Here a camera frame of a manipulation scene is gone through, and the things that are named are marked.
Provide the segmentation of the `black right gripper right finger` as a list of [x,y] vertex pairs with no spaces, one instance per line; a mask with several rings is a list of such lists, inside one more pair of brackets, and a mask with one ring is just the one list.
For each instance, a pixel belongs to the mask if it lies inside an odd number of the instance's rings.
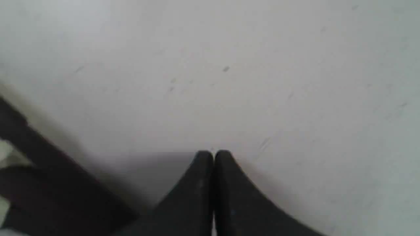
[[218,236],[320,235],[268,199],[228,150],[220,150],[215,155],[214,198]]

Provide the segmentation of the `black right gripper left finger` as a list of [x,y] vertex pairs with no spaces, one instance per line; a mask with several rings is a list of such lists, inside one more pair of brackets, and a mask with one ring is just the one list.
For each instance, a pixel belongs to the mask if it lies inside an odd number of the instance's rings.
[[210,236],[213,227],[211,178],[214,158],[198,151],[172,190],[146,216],[116,236]]

